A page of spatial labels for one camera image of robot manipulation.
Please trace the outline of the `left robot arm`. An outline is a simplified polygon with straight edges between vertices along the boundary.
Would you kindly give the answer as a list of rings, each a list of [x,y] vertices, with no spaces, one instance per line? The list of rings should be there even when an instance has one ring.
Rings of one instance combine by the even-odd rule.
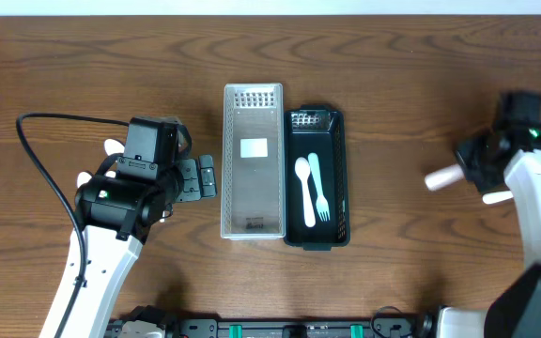
[[[191,147],[176,117],[130,121],[123,150],[75,194],[78,228],[41,336],[102,337],[151,226],[175,203],[216,196],[212,157],[192,159]]]

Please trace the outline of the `mint plastic fork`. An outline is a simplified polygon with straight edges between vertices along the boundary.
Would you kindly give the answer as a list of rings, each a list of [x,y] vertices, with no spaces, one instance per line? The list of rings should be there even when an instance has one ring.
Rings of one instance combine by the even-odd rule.
[[[331,219],[331,213],[329,209],[328,201],[324,195],[322,177],[320,173],[320,164],[317,153],[310,153],[308,155],[308,162],[310,165],[312,177],[317,192],[316,209],[319,219],[322,222],[328,222]]]

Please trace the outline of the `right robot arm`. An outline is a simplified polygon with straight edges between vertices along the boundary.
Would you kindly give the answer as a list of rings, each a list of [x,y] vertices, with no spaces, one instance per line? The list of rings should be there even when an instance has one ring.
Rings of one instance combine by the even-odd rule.
[[[461,179],[485,204],[513,200],[524,272],[485,311],[446,306],[418,329],[431,337],[541,337],[541,94],[503,92],[492,125],[460,142],[456,163],[425,177],[431,191]]]

